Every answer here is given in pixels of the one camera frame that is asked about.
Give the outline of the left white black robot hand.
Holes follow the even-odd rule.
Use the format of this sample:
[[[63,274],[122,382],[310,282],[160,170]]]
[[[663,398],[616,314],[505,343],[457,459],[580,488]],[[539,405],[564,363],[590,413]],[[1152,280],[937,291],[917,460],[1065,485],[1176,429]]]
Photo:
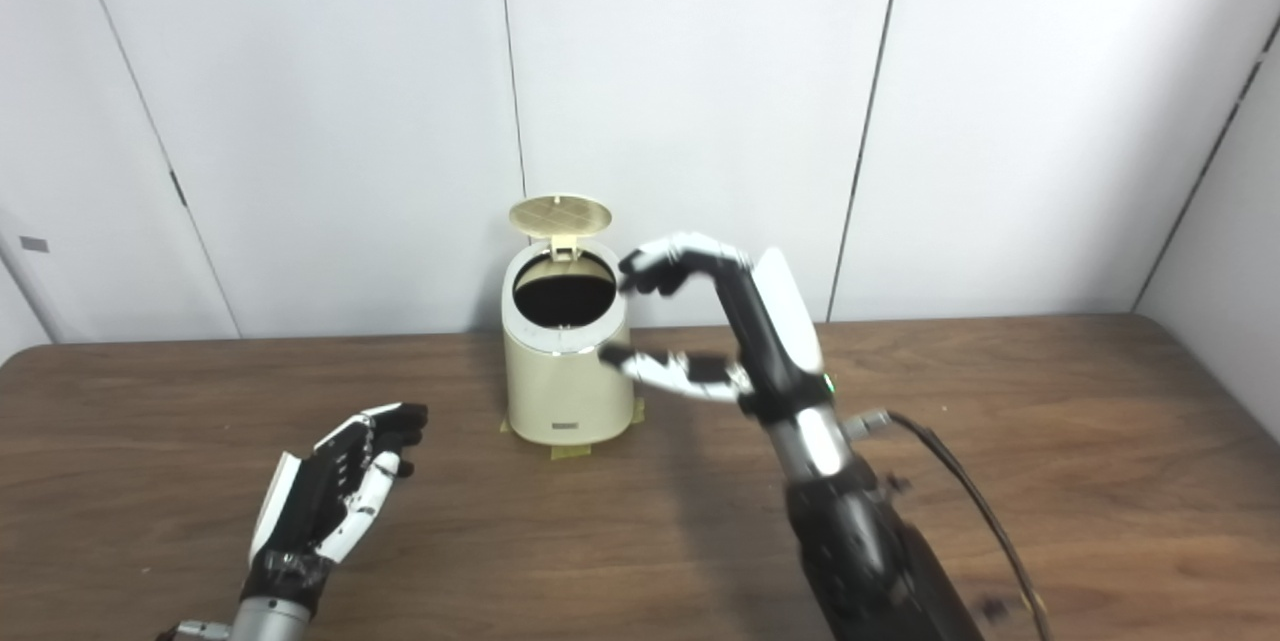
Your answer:
[[[317,610],[329,574],[370,531],[397,481],[413,473],[407,449],[422,441],[428,407],[358,409],[315,441],[284,450],[250,542],[241,600],[279,599]]]

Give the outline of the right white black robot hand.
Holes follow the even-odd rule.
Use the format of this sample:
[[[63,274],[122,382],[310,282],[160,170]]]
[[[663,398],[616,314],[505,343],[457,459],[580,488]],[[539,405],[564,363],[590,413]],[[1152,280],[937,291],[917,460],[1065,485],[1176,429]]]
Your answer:
[[[680,232],[637,246],[620,262],[623,293],[673,296],[710,278],[737,342],[735,358],[691,351],[640,351],[608,342],[602,363],[645,386],[740,406],[763,426],[835,399],[814,322],[781,249],[756,261],[703,234]]]

